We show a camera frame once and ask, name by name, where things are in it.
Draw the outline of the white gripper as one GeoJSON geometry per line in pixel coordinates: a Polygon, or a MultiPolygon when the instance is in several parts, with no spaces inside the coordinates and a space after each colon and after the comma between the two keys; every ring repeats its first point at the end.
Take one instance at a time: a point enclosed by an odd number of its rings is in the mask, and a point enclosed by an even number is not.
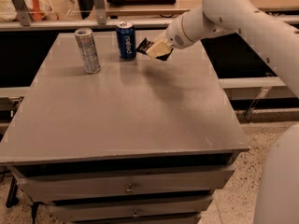
{"type": "Polygon", "coordinates": [[[146,54],[158,60],[167,60],[173,49],[185,49],[194,44],[188,32],[192,29],[186,15],[174,19],[169,26],[150,42],[146,54]]]}

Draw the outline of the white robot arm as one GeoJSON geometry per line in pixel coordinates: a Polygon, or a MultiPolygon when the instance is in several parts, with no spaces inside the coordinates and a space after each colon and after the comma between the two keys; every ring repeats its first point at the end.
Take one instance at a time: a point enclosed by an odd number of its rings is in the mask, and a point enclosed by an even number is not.
{"type": "MultiPolygon", "coordinates": [[[[298,30],[269,16],[250,0],[202,0],[176,18],[146,51],[151,58],[184,49],[225,31],[244,41],[299,97],[298,30]]],[[[263,165],[254,224],[299,224],[299,124],[292,125],[270,148],[263,165]]]]}

